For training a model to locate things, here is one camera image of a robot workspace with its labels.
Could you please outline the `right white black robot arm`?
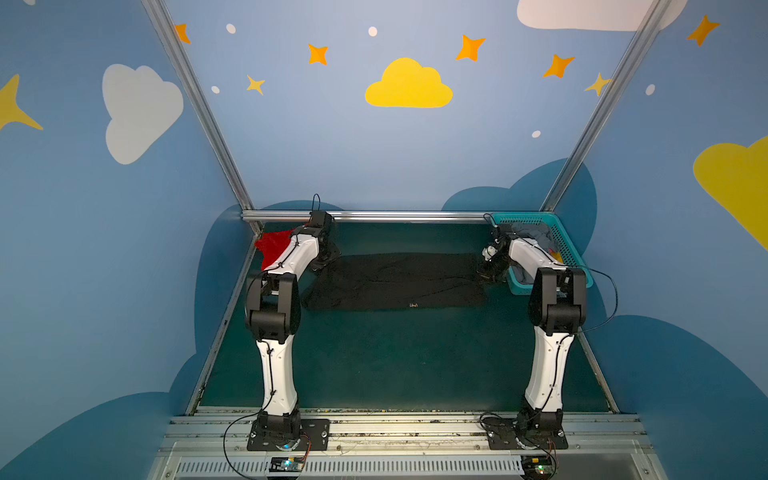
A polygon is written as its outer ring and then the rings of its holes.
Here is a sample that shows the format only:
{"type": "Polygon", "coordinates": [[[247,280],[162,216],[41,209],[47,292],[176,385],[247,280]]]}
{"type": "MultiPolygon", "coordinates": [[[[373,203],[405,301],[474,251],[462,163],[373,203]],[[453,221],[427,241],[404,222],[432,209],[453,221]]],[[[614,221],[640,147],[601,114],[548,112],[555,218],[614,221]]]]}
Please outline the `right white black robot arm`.
{"type": "Polygon", "coordinates": [[[517,434],[532,441],[562,429],[562,383],[569,349],[586,321],[587,276],[526,237],[500,237],[482,252],[480,275],[499,277],[515,263],[532,279],[528,318],[535,345],[529,383],[517,416],[517,434]]]}

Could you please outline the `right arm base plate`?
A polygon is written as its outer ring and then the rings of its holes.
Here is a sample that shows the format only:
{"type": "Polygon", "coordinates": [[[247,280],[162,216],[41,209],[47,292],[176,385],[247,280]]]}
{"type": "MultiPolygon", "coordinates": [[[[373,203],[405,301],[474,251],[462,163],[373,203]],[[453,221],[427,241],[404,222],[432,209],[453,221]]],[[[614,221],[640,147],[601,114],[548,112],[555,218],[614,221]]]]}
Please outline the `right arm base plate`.
{"type": "Polygon", "coordinates": [[[517,426],[511,417],[483,416],[479,420],[491,450],[566,450],[568,441],[562,430],[546,431],[517,426]]]}

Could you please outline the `black printed t shirt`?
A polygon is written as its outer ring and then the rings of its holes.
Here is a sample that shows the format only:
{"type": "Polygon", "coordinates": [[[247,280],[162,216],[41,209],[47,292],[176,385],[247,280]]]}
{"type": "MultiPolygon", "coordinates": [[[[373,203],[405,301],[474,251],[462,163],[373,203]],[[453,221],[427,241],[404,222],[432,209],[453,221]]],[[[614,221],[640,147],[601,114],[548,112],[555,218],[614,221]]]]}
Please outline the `black printed t shirt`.
{"type": "Polygon", "coordinates": [[[472,307],[487,301],[472,254],[342,256],[302,294],[312,311],[472,307]]]}

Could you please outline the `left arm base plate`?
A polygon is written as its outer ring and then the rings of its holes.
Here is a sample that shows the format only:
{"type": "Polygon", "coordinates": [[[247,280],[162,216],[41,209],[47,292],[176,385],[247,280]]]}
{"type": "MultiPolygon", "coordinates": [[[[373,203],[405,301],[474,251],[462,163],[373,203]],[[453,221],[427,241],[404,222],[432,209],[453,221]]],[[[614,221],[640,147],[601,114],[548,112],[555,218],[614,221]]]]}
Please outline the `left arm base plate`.
{"type": "Polygon", "coordinates": [[[248,451],[293,452],[325,451],[328,447],[330,421],[302,420],[299,417],[259,417],[251,426],[246,448],[248,451]]]}

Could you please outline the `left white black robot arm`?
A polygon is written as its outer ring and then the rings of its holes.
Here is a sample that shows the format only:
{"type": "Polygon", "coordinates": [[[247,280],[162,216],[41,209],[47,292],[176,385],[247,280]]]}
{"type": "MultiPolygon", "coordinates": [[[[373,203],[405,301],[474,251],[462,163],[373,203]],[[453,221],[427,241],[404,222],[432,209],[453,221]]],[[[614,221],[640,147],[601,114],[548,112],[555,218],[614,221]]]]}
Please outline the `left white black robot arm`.
{"type": "Polygon", "coordinates": [[[283,449],[301,437],[298,393],[293,378],[293,343],[301,320],[299,280],[317,271],[333,252],[332,221],[267,232],[254,242],[262,263],[248,284],[245,325],[262,361],[264,399],[255,433],[283,449]]]}

